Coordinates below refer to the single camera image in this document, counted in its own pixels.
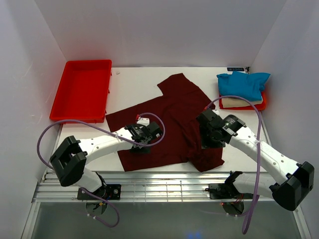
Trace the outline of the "maroon t shirt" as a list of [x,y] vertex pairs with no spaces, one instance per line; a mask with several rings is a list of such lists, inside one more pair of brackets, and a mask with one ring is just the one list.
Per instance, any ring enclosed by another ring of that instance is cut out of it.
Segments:
[[199,172],[223,165],[222,148],[202,148],[196,117],[210,103],[206,94],[179,73],[158,84],[162,96],[106,115],[111,131],[132,124],[137,114],[153,113],[165,126],[164,139],[149,153],[119,151],[125,171],[190,162]]

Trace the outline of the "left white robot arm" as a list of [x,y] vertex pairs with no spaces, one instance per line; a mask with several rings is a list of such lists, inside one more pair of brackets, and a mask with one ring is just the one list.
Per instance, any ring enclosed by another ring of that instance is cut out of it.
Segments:
[[140,151],[162,135],[160,126],[148,118],[94,138],[76,139],[72,135],[58,146],[50,163],[62,187],[76,185],[86,189],[93,198],[100,199],[106,193],[106,183],[86,165],[118,151]]

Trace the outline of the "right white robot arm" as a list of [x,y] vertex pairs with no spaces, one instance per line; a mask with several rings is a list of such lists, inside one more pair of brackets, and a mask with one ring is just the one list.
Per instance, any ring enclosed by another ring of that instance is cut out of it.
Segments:
[[310,163],[298,163],[259,141],[236,116],[221,118],[218,111],[205,109],[196,120],[203,146],[213,148],[228,144],[260,162],[268,173],[260,176],[256,183],[253,175],[230,172],[224,183],[208,186],[212,198],[230,199],[256,191],[260,196],[274,199],[282,208],[294,211],[313,189],[315,168]]

